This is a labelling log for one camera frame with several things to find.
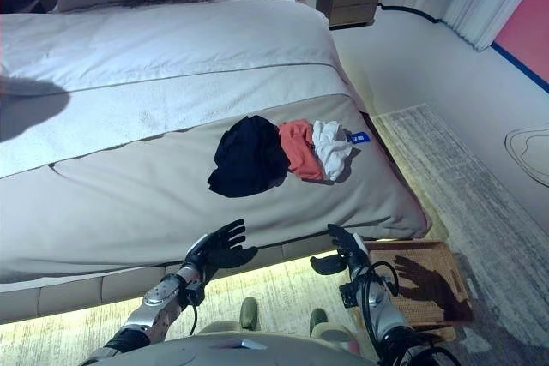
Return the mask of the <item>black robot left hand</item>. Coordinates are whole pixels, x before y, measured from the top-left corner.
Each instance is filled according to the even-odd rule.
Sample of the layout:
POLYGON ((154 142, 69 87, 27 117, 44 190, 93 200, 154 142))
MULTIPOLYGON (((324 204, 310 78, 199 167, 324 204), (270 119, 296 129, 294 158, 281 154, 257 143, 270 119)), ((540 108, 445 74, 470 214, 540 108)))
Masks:
POLYGON ((222 226, 201 237, 184 258, 185 266, 193 266, 201 276, 212 278, 219 269, 241 267, 254 259, 257 247, 245 248, 246 227, 243 219, 222 226))

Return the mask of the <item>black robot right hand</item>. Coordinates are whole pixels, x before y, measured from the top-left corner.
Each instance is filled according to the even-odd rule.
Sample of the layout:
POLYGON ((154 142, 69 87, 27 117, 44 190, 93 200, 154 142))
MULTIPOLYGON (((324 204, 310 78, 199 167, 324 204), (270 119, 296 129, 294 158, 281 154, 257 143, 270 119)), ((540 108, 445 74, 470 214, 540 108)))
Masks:
POLYGON ((335 224, 328 224, 327 227, 336 253, 322 258, 312 256, 310 264, 316 273, 332 275, 348 269, 353 277, 362 267, 371 264, 368 250, 360 235, 350 233, 335 224))

